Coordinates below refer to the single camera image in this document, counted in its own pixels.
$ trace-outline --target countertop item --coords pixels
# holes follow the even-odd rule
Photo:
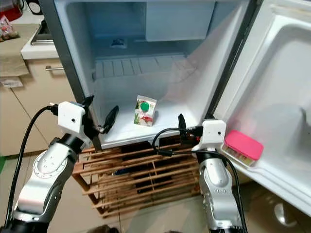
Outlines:
[[[31,40],[31,45],[54,45],[52,35],[45,20],[42,20],[39,29]]]
[[[18,0],[1,0],[0,1],[0,18],[6,16],[9,21],[21,17],[20,2]]]
[[[24,60],[59,57],[55,45],[31,45],[34,35],[35,33],[20,51]]]
[[[20,38],[0,43],[0,77],[20,76],[29,73],[20,50],[38,29],[38,25],[15,24],[13,27],[18,31]]]
[[[35,23],[40,24],[41,21],[44,19],[44,16],[35,16],[31,13],[27,3],[25,3],[23,9],[23,15],[16,20],[11,21],[12,24],[29,24]]]

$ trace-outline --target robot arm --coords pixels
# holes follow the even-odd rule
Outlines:
[[[82,149],[91,145],[98,133],[107,133],[115,122],[119,108],[107,116],[103,127],[93,125],[88,107],[93,97],[83,104],[63,102],[58,105],[58,125],[65,133],[35,160],[32,175],[23,187],[9,226],[1,233],[44,233],[56,211],[65,182],[73,171]]]
[[[198,145],[192,150],[199,166],[199,185],[203,196],[203,208],[211,233],[242,233],[242,222],[237,202],[232,194],[232,177],[224,161],[215,157],[216,149],[225,137],[226,124],[222,120],[206,120]]]

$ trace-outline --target wooden rack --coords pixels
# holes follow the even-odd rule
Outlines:
[[[189,151],[178,137],[161,139],[161,148]],[[80,154],[72,176],[102,217],[199,194],[198,163],[189,154],[163,157],[148,142]]]

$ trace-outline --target cabinet door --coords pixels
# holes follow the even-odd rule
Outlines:
[[[20,144],[31,118],[27,115],[11,89],[0,87],[0,156],[18,154]],[[28,137],[25,152],[48,147],[36,127]]]
[[[28,60],[27,65],[30,74],[21,77],[24,86],[13,91],[30,116],[50,102],[74,101],[64,70],[46,70],[46,66],[62,67],[59,59]],[[36,126],[47,142],[62,136],[57,117],[51,112],[43,113]]]

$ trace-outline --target floor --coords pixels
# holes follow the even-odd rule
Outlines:
[[[26,157],[20,170],[15,201],[28,180],[35,157]],[[0,224],[3,225],[9,187],[16,166],[16,159],[7,160],[0,174]],[[251,182],[242,187],[246,224],[250,233],[311,233],[311,218],[267,189]],[[281,225],[274,216],[274,206],[284,203],[289,209],[288,224]],[[101,219],[91,209],[88,197],[81,195],[81,188],[70,178],[63,190],[62,199],[49,226],[48,233],[86,233],[89,229],[108,224],[122,233],[164,233],[169,230],[182,233],[208,233],[200,196],[150,207],[125,215]]]

